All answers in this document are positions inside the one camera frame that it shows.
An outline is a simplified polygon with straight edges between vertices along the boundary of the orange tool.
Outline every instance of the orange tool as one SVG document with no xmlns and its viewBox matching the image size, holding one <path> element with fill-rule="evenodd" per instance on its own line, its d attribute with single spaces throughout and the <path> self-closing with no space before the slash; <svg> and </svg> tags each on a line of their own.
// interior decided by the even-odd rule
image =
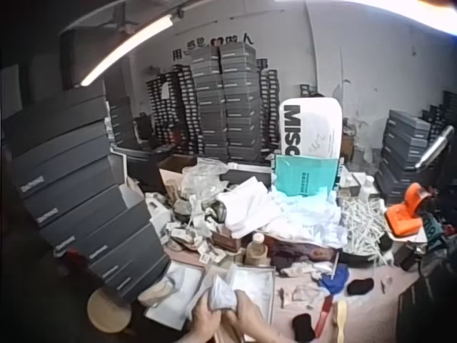
<svg viewBox="0 0 457 343">
<path fill-rule="evenodd" d="M 420 184 L 414 183 L 406 190 L 404 202 L 387 209 L 386 219 L 395 236 L 407 237 L 419 232 L 423 222 L 416 211 L 423 200 L 430 196 Z"/>
</svg>

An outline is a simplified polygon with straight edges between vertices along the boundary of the plastic bag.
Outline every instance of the plastic bag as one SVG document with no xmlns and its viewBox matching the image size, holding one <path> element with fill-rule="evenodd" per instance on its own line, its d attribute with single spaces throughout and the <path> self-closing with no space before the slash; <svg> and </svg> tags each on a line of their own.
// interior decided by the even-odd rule
<svg viewBox="0 0 457 343">
<path fill-rule="evenodd" d="M 219 176 L 228 170 L 227 165 L 220 161 L 198 158 L 195 166 L 183 168 L 181 196 L 189 199 L 195 194 L 202 202 L 216 196 L 223 192 L 229 183 L 219 179 Z"/>
</svg>

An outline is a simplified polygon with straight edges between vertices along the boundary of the person's hand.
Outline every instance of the person's hand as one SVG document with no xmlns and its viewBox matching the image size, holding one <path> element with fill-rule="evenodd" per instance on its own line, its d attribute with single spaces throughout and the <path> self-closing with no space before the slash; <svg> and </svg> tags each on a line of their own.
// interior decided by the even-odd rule
<svg viewBox="0 0 457 343">
<path fill-rule="evenodd" d="M 262 317 L 262 313 L 245 292 L 236 290 L 238 306 L 236 313 L 228 310 L 225 312 L 230 323 L 244 334 L 254 338 L 257 342 L 270 342 L 276 333 L 270 328 Z"/>
<path fill-rule="evenodd" d="M 208 292 L 203 293 L 192 311 L 191 335 L 199 342 L 209 341 L 221 323 L 221 311 L 212 312 L 208 308 Z"/>
</svg>

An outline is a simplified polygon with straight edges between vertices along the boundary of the glue bottle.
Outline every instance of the glue bottle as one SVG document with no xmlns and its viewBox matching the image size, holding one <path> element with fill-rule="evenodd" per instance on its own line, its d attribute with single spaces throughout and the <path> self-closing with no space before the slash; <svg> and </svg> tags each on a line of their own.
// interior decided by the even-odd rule
<svg viewBox="0 0 457 343">
<path fill-rule="evenodd" d="M 378 191 L 376 190 L 374 186 L 374 177 L 367 176 L 365 179 L 365 183 L 360 189 L 360 192 L 358 193 L 358 199 L 367 202 L 369 199 L 372 197 L 378 195 Z"/>
<path fill-rule="evenodd" d="M 265 236 L 260 233 L 256 233 L 252 237 L 252 242 L 248 244 L 246 248 L 246 258 L 244 264 L 249 266 L 261 266 L 266 265 L 266 254 L 268 253 L 268 247 L 263 243 Z"/>
</svg>

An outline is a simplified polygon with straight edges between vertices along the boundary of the fluorescent light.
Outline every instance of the fluorescent light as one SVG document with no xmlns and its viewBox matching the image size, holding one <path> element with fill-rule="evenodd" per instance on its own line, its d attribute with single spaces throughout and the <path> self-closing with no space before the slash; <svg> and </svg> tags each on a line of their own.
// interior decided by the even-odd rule
<svg viewBox="0 0 457 343">
<path fill-rule="evenodd" d="M 385 9 L 434 29 L 457 35 L 457 11 L 450 6 L 434 6 L 418 0 L 343 0 Z"/>
<path fill-rule="evenodd" d="M 124 43 L 115 48 L 90 73 L 88 73 L 84 80 L 81 82 L 81 85 L 88 86 L 122 56 L 126 55 L 141 43 L 147 41 L 152 36 L 155 36 L 156 34 L 162 32 L 172 25 L 173 22 L 171 20 L 171 15 L 169 14 L 156 20 L 154 23 L 149 24 L 144 29 L 138 31 Z"/>
</svg>

